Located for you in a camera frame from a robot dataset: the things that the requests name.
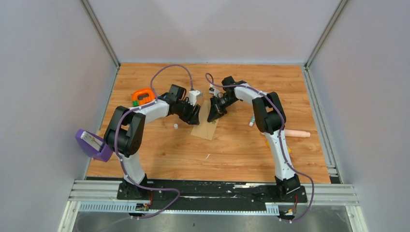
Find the white green glue stick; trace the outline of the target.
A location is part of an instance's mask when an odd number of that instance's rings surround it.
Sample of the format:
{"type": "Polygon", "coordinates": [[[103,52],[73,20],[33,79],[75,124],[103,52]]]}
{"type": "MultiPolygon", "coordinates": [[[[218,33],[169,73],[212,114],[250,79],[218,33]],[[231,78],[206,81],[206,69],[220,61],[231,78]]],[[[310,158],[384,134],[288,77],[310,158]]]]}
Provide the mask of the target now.
{"type": "Polygon", "coordinates": [[[252,127],[252,126],[254,125],[254,123],[255,123],[255,115],[253,115],[253,116],[251,117],[251,120],[250,120],[250,122],[249,122],[249,126],[252,127]]]}

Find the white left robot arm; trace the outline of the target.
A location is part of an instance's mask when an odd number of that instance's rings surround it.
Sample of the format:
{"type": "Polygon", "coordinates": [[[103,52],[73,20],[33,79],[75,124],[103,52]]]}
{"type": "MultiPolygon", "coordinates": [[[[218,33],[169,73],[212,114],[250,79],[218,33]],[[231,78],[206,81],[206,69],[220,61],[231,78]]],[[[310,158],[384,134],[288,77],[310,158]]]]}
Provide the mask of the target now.
{"type": "Polygon", "coordinates": [[[127,108],[118,106],[105,131],[103,141],[115,152],[124,172],[124,180],[131,184],[130,194],[137,200],[144,199],[150,187],[146,185],[146,173],[139,158],[139,149],[145,125],[159,118],[177,115],[189,125],[199,125],[201,91],[171,85],[168,92],[155,96],[142,106],[127,108]]]}

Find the tan paper envelope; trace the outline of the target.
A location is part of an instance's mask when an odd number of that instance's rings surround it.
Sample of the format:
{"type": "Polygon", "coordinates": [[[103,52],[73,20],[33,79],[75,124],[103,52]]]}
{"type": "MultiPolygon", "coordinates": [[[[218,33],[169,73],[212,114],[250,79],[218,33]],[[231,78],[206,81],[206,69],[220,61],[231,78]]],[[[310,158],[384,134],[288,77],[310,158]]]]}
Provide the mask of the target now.
{"type": "Polygon", "coordinates": [[[204,101],[201,105],[201,109],[199,112],[199,125],[195,125],[191,131],[191,135],[206,139],[212,140],[215,134],[218,119],[213,120],[211,122],[207,121],[210,112],[210,101],[204,101]]]}

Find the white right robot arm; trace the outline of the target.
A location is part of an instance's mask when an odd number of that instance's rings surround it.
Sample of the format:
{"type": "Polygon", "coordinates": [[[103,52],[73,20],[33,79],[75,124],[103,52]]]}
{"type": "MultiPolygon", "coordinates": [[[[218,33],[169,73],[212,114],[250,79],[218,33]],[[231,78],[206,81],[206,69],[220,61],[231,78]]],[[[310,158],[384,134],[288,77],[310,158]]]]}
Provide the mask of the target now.
{"type": "Polygon", "coordinates": [[[284,137],[286,116],[278,94],[256,90],[245,81],[235,81],[232,76],[224,78],[220,87],[223,93],[214,92],[210,99],[207,122],[215,121],[227,114],[227,107],[238,100],[252,105],[255,124],[266,137],[275,163],[275,181],[279,200],[288,202],[301,187],[293,168],[284,137]]]}

